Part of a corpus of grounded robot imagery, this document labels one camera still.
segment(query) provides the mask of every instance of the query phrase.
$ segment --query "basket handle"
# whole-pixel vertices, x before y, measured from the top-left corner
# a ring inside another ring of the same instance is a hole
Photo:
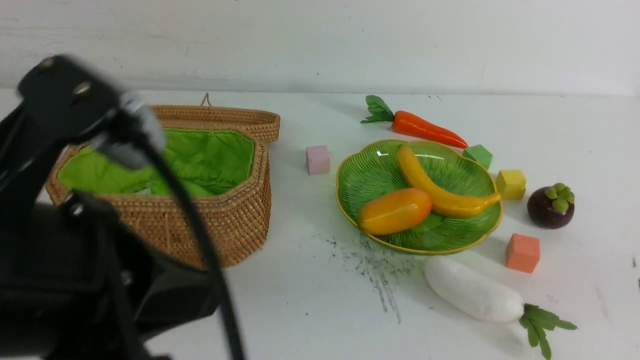
[[[200,106],[203,106],[205,101],[207,102],[210,108],[213,107],[213,105],[211,104],[211,101],[209,101],[209,92],[204,93],[204,97],[202,98],[202,102],[200,103]]]

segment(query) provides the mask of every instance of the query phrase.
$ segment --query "radish leaves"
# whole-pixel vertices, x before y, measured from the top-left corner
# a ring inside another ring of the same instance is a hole
[[[527,337],[531,347],[539,345],[540,352],[546,360],[551,359],[551,347],[547,341],[545,330],[553,331],[556,327],[566,330],[578,329],[574,324],[561,320],[556,314],[531,304],[524,305],[524,315],[519,322],[523,328],[527,329]]]

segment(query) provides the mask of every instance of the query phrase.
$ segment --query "toy vegetable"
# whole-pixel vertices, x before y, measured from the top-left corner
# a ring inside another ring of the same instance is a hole
[[[398,134],[415,136],[460,149],[468,147],[466,141],[462,140],[460,136],[417,115],[403,110],[398,110],[394,114],[378,96],[368,95],[365,99],[371,116],[367,117],[367,120],[361,121],[363,124],[387,121],[391,122],[391,130]]]
[[[474,318],[493,323],[518,320],[527,329],[531,347],[540,346],[542,356],[551,359],[545,330],[577,327],[554,313],[525,304],[514,289],[485,277],[448,256],[430,256],[424,261],[424,275],[436,294]]]

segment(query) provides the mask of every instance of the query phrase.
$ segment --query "white wall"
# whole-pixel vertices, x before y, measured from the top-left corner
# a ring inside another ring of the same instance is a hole
[[[0,0],[0,87],[71,52],[138,88],[640,94],[638,0]]]

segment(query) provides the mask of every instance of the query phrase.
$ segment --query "orange block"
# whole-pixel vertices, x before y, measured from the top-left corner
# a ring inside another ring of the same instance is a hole
[[[507,246],[508,268],[531,274],[539,260],[540,239],[516,233],[511,235]]]

